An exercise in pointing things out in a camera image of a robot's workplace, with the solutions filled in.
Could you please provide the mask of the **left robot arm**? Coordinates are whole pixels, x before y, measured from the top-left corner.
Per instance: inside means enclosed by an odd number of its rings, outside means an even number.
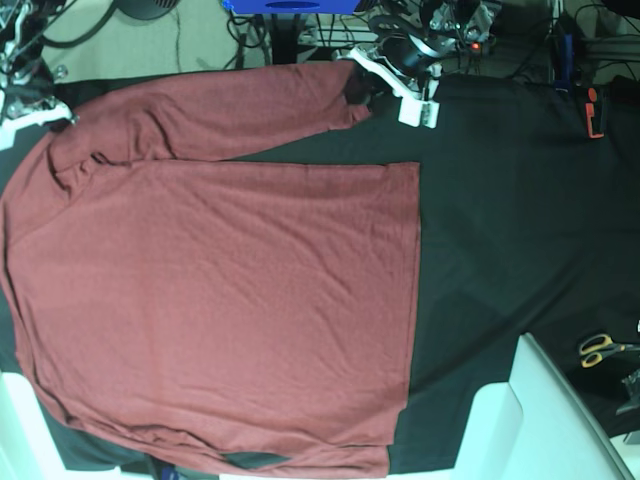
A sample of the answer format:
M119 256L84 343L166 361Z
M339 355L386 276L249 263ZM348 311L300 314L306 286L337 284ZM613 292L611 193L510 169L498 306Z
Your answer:
M376 40L353 46L343 57L400 99L399 122L434 129L443 62L482 55L501 9L500 1L422 1L414 13L375 15L367 25Z

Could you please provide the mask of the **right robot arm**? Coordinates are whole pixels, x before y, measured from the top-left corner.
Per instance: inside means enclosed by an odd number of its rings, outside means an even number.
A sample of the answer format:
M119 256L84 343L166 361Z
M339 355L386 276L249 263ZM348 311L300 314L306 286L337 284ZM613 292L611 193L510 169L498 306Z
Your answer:
M13 147L18 131L60 120L73 121L56 94L64 66L50 68L42 56L45 29L64 10L63 1L1 3L1 149Z

